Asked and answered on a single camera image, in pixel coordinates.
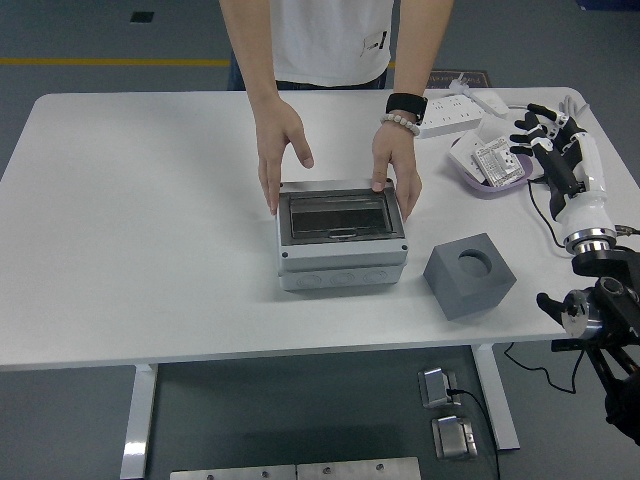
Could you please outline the person's left hand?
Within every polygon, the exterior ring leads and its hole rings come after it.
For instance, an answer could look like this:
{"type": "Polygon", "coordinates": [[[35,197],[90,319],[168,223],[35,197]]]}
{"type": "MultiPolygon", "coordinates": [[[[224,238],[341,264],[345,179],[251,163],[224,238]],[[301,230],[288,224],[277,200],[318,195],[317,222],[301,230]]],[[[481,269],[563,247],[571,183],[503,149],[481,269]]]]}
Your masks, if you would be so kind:
{"type": "Polygon", "coordinates": [[[395,174],[395,191],[404,221],[411,215],[422,190],[417,170],[414,134],[392,121],[385,121],[376,132],[373,144],[373,173],[371,188],[381,192],[386,184],[388,169],[395,174]]]}

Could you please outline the person's right hand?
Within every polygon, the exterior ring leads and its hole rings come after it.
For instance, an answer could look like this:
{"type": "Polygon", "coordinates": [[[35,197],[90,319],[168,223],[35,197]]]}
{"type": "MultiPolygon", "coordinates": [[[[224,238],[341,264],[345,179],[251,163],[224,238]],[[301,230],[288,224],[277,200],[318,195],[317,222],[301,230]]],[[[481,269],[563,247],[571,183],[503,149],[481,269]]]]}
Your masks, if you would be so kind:
{"type": "Polygon", "coordinates": [[[298,113],[278,95],[253,109],[258,151],[258,178],[272,215],[279,206],[283,155],[293,147],[300,164],[311,169],[314,159],[298,113]]]}

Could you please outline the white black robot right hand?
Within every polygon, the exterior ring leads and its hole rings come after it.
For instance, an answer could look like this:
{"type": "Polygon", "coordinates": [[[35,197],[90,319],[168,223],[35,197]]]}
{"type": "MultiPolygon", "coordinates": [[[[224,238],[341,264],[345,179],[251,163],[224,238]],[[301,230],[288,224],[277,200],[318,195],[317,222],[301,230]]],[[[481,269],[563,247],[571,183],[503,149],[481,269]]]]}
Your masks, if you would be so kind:
{"type": "Polygon", "coordinates": [[[608,250],[616,229],[608,216],[604,171],[594,137],[575,119],[545,106],[529,104],[511,151],[535,158],[549,185],[549,209],[561,225],[564,248],[573,255],[608,250]]]}

